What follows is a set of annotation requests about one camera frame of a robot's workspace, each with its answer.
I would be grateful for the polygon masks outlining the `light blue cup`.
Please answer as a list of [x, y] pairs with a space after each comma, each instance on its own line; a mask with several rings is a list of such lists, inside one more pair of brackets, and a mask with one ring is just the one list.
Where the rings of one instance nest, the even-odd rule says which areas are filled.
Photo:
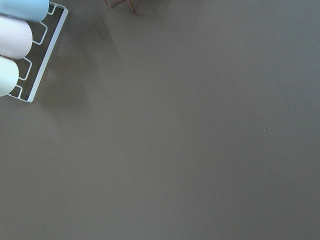
[[47, 16], [49, 3], [48, 0], [1, 0], [0, 14], [38, 23]]

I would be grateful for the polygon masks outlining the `white cup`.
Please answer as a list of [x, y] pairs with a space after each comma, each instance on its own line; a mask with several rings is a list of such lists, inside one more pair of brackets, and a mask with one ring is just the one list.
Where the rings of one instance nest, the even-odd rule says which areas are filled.
[[10, 59], [0, 58], [0, 96], [8, 95], [15, 87], [19, 79], [17, 64]]

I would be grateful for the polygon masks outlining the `light pink cup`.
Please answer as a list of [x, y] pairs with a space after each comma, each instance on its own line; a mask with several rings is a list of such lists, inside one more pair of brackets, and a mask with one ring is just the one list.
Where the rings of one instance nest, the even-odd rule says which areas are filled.
[[0, 16], [0, 54], [11, 59], [22, 59], [31, 50], [33, 34], [24, 21]]

